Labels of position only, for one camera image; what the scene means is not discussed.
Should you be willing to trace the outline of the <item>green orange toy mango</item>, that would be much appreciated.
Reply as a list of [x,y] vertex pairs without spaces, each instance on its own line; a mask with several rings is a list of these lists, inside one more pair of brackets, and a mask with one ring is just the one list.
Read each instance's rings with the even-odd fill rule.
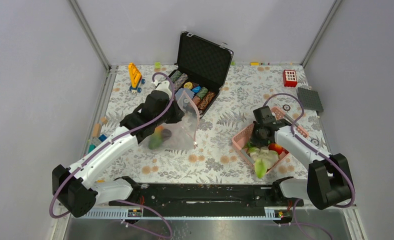
[[150,136],[148,142],[148,148],[150,150],[155,150],[159,148],[164,142],[163,130],[164,130],[163,126],[158,126],[155,128],[154,133]]

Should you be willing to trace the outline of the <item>clear pink zip top bag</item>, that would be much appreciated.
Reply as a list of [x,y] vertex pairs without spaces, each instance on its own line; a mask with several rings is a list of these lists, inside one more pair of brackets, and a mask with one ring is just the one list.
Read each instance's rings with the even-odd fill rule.
[[164,129],[169,129],[172,132],[172,136],[168,140],[163,141],[160,147],[156,149],[149,149],[148,144],[151,136],[150,135],[145,138],[143,142],[141,142],[143,147],[152,151],[182,151],[191,150],[197,146],[196,131],[200,121],[199,110],[192,102],[188,91],[178,91],[175,94],[175,99],[180,109],[185,113],[184,117],[178,123],[163,123],[160,125],[164,127]]

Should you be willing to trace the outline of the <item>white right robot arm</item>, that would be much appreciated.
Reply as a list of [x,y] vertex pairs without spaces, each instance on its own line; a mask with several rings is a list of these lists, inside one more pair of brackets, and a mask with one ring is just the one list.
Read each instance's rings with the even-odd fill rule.
[[317,148],[303,137],[286,119],[276,119],[268,106],[253,111],[255,120],[251,142],[258,147],[279,144],[307,169],[307,179],[284,177],[272,187],[272,201],[278,206],[291,199],[309,200],[319,210],[335,206],[344,208],[346,200],[355,200],[350,166],[341,154],[332,154]]

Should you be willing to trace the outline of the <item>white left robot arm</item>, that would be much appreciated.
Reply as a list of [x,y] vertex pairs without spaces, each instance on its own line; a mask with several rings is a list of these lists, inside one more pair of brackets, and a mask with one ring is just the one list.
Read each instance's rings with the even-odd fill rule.
[[157,127],[177,124],[183,116],[172,90],[153,90],[94,150],[68,167],[60,164],[53,169],[49,215],[54,219],[67,214],[82,217],[97,204],[118,200],[129,206],[137,204],[140,192],[127,180],[120,177],[97,183],[97,178],[122,154],[152,135]]

